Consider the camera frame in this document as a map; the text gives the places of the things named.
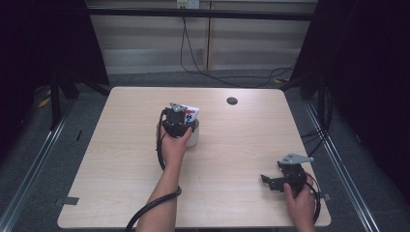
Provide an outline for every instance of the wooden table top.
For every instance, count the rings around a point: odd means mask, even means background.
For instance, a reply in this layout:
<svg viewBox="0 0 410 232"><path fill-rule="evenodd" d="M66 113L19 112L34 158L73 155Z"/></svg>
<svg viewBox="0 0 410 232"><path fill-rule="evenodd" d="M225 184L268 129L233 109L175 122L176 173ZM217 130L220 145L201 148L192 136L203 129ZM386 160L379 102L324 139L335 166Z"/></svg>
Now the wooden table top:
<svg viewBox="0 0 410 232"><path fill-rule="evenodd" d="M229 97L236 105L226 102ZM280 90L116 87L103 109L58 224L125 228L161 176L156 126L170 102L200 108L199 142L182 167L178 228L293 226L282 192L260 174L281 177L277 161L306 155ZM305 171L314 176L310 163ZM316 226L331 218L325 202Z"/></svg>

